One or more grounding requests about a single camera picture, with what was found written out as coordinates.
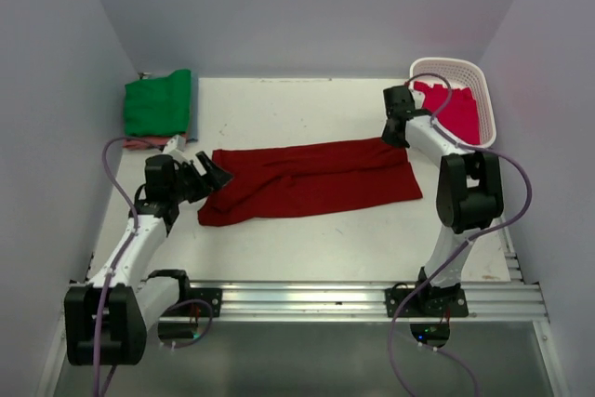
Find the dark red t-shirt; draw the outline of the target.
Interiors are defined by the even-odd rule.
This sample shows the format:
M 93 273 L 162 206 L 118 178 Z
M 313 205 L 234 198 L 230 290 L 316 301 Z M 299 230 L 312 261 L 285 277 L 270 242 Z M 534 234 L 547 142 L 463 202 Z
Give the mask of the dark red t-shirt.
M 404 149 L 379 138 L 255 150 L 216 150 L 232 181 L 198 211 L 203 226 L 302 218 L 422 196 Z

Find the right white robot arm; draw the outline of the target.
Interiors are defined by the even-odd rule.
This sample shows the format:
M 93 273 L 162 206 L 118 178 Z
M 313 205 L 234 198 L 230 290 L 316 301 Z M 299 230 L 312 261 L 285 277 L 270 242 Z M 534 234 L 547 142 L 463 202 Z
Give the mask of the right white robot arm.
M 470 237 L 488 229 L 504 208 L 498 157 L 467 148 L 437 127 L 431 112 L 416 106 L 407 86 L 386 88 L 383 98 L 387 122 L 381 139 L 395 148 L 414 148 L 439 168 L 436 211 L 442 224 L 415 288 L 394 285 L 385 290 L 388 315 L 465 317 L 469 311 L 461 276 L 474 244 Z

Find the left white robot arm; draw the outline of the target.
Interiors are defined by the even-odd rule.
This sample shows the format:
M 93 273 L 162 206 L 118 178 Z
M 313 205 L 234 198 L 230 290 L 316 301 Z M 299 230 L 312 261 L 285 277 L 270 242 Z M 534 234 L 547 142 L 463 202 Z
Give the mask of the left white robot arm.
M 187 272 L 148 271 L 165 243 L 183 203 L 204 200 L 227 186 L 231 173 L 204 152 L 195 161 L 161 153 L 149 157 L 144 181 L 133 197 L 122 239 L 101 269 L 64 298 L 67 358 L 72 365 L 138 364 L 149 330 L 165 313 L 190 309 L 197 319 L 218 317 L 217 298 L 192 292 Z

